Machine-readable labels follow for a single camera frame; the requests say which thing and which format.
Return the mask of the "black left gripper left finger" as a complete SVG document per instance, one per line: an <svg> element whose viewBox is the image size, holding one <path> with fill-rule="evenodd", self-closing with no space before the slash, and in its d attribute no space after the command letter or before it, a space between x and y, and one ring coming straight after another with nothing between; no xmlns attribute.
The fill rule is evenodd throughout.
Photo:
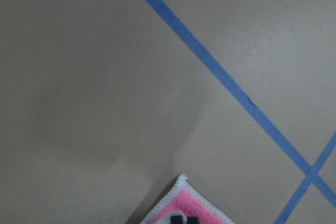
<svg viewBox="0 0 336 224"><path fill-rule="evenodd" d="M171 216L170 224L183 224L183 216L182 215Z"/></svg>

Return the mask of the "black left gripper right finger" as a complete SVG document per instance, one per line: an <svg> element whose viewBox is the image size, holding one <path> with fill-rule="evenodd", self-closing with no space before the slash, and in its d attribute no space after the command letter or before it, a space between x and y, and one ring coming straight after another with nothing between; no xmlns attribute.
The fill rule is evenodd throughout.
<svg viewBox="0 0 336 224"><path fill-rule="evenodd" d="M197 224L197 217L187 217L187 224Z"/></svg>

